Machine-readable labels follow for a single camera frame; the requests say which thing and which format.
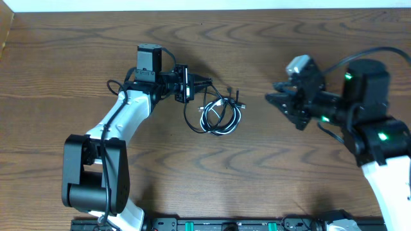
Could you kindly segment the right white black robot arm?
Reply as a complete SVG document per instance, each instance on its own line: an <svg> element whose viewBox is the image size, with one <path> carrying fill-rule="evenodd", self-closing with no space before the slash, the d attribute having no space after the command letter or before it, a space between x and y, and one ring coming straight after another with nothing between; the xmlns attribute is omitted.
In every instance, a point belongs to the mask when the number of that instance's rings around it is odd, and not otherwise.
<svg viewBox="0 0 411 231"><path fill-rule="evenodd" d="M274 84L266 100L298 130L312 119L340 128L371 186L387 230L410 230L410 130L388 114L390 74L377 60L350 61L341 95L325 90L325 75L308 55L286 68L287 82Z"/></svg>

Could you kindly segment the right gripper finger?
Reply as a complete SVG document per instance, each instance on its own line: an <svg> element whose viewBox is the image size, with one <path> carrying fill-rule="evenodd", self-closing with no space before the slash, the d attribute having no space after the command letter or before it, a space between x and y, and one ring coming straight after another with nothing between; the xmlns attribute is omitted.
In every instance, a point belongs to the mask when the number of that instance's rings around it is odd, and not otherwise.
<svg viewBox="0 0 411 231"><path fill-rule="evenodd" d="M293 85L291 82L275 82L273 83L273 88L277 92L296 92L297 87Z"/></svg>
<svg viewBox="0 0 411 231"><path fill-rule="evenodd" d="M265 99L275 106L283 114L293 114L292 99L290 93L270 93L265 95Z"/></svg>

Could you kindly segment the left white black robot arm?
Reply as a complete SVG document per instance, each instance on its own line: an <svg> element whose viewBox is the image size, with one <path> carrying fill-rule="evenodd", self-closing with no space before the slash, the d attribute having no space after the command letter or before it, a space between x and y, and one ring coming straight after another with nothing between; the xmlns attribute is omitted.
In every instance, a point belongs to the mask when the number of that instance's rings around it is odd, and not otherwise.
<svg viewBox="0 0 411 231"><path fill-rule="evenodd" d="M108 114L84 135L64 143L62 203L98 217L98 226L113 230L143 230L144 211L130 198L127 144L158 102L169 96L187 103L212 80L174 63L162 70L166 48L140 44L137 63L116 91Z"/></svg>

